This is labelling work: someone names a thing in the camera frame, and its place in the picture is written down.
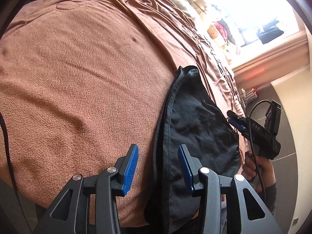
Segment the black shorts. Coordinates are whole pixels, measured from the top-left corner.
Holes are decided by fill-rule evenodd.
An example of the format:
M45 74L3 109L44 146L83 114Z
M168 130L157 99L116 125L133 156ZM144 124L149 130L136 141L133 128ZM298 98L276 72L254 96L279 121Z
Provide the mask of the black shorts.
M191 196L178 161L178 147L223 176L240 166L238 134L210 99L195 66L181 67L161 109L153 140L153 188L144 209L149 233L173 233L189 222L200 199Z

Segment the white nightstand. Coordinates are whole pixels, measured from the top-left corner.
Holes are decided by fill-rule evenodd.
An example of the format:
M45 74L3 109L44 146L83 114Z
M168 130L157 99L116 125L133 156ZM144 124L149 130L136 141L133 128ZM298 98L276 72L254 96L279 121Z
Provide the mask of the white nightstand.
M257 88L252 88L249 90L245 90L243 88L240 89L240 99L244 107L247 107L249 103L257 99L257 90Z

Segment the red cloth on sill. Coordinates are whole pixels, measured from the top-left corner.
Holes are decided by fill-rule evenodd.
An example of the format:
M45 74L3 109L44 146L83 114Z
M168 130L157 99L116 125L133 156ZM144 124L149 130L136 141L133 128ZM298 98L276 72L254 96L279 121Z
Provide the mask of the red cloth on sill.
M223 27L223 25L221 25L221 23L219 22L214 22L214 26L215 28L217 28L217 30L219 31L223 39L226 41L228 39L228 34L227 34L227 30L225 29L225 27Z

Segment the right brown curtain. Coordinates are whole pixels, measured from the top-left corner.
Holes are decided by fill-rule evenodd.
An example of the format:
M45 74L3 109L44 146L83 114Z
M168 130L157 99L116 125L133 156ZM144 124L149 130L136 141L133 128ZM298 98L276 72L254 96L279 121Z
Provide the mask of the right brown curtain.
M260 87L310 64L311 34L299 31L232 67L238 88Z

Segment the brown bed blanket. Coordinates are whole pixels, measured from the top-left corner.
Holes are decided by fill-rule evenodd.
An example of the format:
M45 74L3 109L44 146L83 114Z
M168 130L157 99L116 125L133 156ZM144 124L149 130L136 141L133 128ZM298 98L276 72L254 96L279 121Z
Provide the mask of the brown bed blanket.
M170 0L36 0L1 39L1 113L13 175L1 179L48 207L76 173L92 176L139 146L122 227L146 225L152 138L180 66L196 66L211 99L243 114L234 74L202 21Z

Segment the window with black frame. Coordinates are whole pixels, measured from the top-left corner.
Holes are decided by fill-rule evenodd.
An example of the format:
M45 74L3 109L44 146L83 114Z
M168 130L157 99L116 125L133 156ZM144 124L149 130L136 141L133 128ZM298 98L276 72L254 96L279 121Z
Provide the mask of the window with black frame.
M218 10L218 22L225 27L230 43L240 55L260 52L299 32L295 12L286 0L205 1Z

